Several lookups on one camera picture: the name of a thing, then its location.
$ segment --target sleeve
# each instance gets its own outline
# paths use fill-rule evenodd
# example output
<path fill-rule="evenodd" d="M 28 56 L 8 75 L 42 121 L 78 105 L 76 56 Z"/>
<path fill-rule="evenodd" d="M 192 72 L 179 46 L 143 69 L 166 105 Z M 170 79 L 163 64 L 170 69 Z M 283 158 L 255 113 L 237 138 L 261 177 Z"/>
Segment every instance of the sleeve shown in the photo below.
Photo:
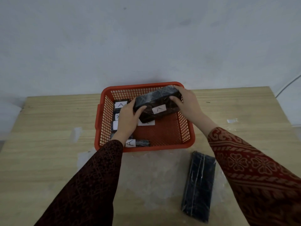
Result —
<path fill-rule="evenodd" d="M 107 142 L 71 178 L 35 226 L 112 225 L 123 145 Z"/>
<path fill-rule="evenodd" d="M 250 225 L 301 225 L 301 179 L 218 127 L 208 142 Z"/>

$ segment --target wooden table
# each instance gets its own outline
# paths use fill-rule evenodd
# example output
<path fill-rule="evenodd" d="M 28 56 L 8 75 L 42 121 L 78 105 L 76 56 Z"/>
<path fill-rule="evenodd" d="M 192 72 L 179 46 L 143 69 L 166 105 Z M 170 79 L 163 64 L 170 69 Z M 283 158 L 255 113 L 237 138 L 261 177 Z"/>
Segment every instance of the wooden table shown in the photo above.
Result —
<path fill-rule="evenodd" d="M 301 143 L 269 87 L 194 92 L 217 124 L 301 176 Z M 27 99 L 0 153 L 0 225 L 33 225 L 76 173 L 78 153 L 94 146 L 99 100 L 100 94 Z M 83 132 L 71 143 L 75 127 Z M 180 211 L 187 156 L 194 150 L 213 155 L 206 138 L 194 130 L 196 141 L 189 149 L 124 153 L 113 225 L 202 225 Z M 209 225 L 247 225 L 228 184 L 224 186 Z"/>

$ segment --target left hand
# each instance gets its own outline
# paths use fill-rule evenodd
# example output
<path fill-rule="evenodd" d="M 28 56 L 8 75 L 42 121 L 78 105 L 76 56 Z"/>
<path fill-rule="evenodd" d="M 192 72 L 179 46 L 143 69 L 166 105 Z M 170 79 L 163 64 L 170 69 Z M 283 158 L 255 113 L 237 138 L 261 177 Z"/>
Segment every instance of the left hand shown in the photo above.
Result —
<path fill-rule="evenodd" d="M 133 107 L 135 101 L 136 98 L 134 98 L 130 103 L 121 108 L 118 118 L 117 132 L 112 138 L 112 140 L 119 140 L 123 145 L 126 144 L 126 141 L 130 137 L 130 135 L 135 131 L 138 119 L 143 110 L 146 109 L 146 106 L 142 106 L 134 114 Z"/>

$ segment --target cable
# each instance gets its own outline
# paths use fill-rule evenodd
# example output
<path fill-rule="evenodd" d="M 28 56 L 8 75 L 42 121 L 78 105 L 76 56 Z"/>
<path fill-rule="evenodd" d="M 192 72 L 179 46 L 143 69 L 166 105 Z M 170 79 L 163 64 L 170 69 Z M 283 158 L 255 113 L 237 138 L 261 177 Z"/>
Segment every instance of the cable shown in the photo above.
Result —
<path fill-rule="evenodd" d="M 297 75 L 295 78 L 293 78 L 291 81 L 288 82 L 288 84 L 285 84 L 284 87 L 282 87 L 278 93 L 276 94 L 275 98 L 279 96 L 290 84 L 292 84 L 294 81 L 296 81 L 298 78 L 301 77 L 301 74 Z"/>

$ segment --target orange plastic basket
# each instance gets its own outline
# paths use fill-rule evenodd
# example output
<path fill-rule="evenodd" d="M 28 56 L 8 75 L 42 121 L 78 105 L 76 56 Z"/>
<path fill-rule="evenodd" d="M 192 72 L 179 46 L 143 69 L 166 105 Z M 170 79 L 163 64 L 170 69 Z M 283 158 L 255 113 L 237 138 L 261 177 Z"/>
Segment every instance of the orange plastic basket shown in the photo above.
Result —
<path fill-rule="evenodd" d="M 179 82 L 151 83 L 105 88 L 100 97 L 95 121 L 95 149 L 99 150 L 110 140 L 114 100 L 133 99 L 168 85 L 183 86 Z M 149 140 L 150 147 L 124 148 L 123 152 L 154 151 L 188 148 L 194 144 L 192 123 L 178 112 L 155 120 L 153 126 L 137 126 L 133 136 L 137 140 Z"/>

